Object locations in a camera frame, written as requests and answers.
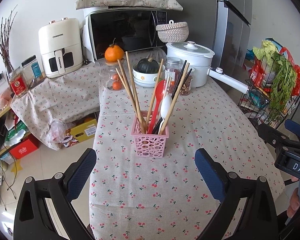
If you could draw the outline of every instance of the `lid knob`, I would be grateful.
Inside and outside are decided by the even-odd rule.
[[[187,41],[187,45],[184,45],[184,47],[187,49],[198,49],[193,41]]]
[[[216,72],[219,73],[219,74],[222,74],[223,73],[223,69],[220,68],[220,67],[217,67],[216,68]]]

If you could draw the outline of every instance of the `yellow cardboard box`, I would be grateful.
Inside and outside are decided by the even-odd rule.
[[[97,130],[97,116],[89,114],[88,116],[75,121],[77,125],[66,131],[65,147],[70,147],[77,143],[93,138]]]

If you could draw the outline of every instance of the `stack of bowls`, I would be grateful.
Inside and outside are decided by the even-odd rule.
[[[160,75],[161,79],[164,79],[164,71],[165,67],[164,65],[162,66],[162,72]],[[135,84],[145,87],[145,88],[154,88],[155,82],[157,80],[158,74],[144,74],[140,73],[137,68],[137,64],[133,66],[133,79]]]

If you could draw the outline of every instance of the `pink plastic utensil holder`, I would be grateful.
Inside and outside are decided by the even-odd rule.
[[[146,111],[141,111],[143,116],[147,115]],[[166,126],[165,132],[162,135],[157,134],[142,134],[140,131],[139,120],[137,116],[134,117],[132,124],[131,135],[134,138],[134,145],[136,147],[137,156],[140,157],[155,157],[162,158],[164,146],[167,138],[169,138],[169,128]]]

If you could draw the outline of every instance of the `tile floor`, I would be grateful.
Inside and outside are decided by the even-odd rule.
[[[241,97],[241,93],[236,90],[230,89],[228,95],[231,99],[238,103]],[[7,184],[3,182],[2,186],[0,186],[0,199],[3,201],[0,202],[0,230],[4,233],[4,235],[9,239],[13,240],[13,237],[8,234],[8,228],[13,230],[14,216],[17,207],[17,199],[19,198],[19,194],[21,192],[22,185],[25,179],[29,176],[34,177],[36,180],[40,179],[49,179],[57,172],[64,172],[68,166],[77,161],[81,154],[85,151],[86,148],[93,146],[93,139],[89,139],[77,145],[74,145],[70,148],[65,148],[60,151],[54,151],[45,145],[41,145],[40,148],[25,156],[17,163],[22,167],[22,170],[18,171],[17,177],[15,180],[12,189],[16,197],[14,197],[13,193],[10,190],[7,190]],[[270,152],[275,157],[274,149],[269,147]],[[14,169],[14,164],[10,165],[8,170],[5,172],[6,182],[11,185],[14,179],[14,173],[11,171]],[[290,178],[290,176],[284,172],[282,172],[282,176],[284,180]],[[283,212],[289,206],[289,199],[295,187],[298,186],[298,183],[293,183],[286,187],[286,190],[283,194],[279,196],[279,198],[275,201],[275,206],[277,210],[277,214]],[[58,233],[69,239],[63,226],[61,225],[58,216],[56,215],[56,211],[51,200],[47,201],[48,208],[50,213],[52,214],[52,219],[57,228]],[[72,205],[79,215],[80,219],[84,223],[84,225],[89,224],[89,180],[86,182],[80,196],[78,199],[72,201]]]

